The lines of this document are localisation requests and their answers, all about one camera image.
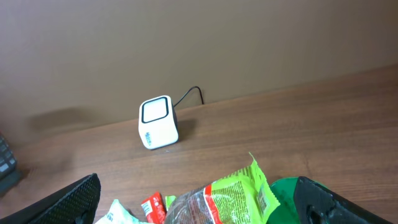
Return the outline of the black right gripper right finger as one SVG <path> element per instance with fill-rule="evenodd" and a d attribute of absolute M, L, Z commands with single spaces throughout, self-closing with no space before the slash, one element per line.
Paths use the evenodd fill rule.
<path fill-rule="evenodd" d="M 297 180 L 294 203 L 302 224 L 391 224 L 304 176 Z"/>

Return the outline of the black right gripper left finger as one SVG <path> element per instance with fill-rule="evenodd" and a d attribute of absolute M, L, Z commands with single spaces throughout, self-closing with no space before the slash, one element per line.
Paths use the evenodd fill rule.
<path fill-rule="evenodd" d="M 100 201 L 96 173 L 1 219 L 1 224 L 92 224 Z"/>

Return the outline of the green lid plastic jar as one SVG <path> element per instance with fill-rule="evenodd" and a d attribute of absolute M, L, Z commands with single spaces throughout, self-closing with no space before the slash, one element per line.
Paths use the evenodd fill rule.
<path fill-rule="evenodd" d="M 297 181 L 297 177 L 287 177 L 271 184 L 271 190 L 280 205 L 271 213 L 267 224 L 301 224 L 294 203 Z"/>

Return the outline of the teal white wipes packet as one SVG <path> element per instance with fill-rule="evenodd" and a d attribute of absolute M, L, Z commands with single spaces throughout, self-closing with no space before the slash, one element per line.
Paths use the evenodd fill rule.
<path fill-rule="evenodd" d="M 119 202 L 114 199 L 108 213 L 101 217 L 95 224 L 148 224 L 132 216 Z"/>

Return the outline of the green snack packet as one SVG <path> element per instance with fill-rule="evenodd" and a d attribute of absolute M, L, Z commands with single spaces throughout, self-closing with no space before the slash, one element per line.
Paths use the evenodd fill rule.
<path fill-rule="evenodd" d="M 255 159 L 208 185 L 167 200 L 166 223 L 267 223 L 280 202 Z"/>

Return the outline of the red stick snack packet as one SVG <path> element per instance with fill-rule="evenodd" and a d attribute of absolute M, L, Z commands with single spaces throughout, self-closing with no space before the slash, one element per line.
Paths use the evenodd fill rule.
<path fill-rule="evenodd" d="M 142 201 L 141 207 L 149 223 L 164 224 L 166 219 L 166 208 L 159 192 Z"/>

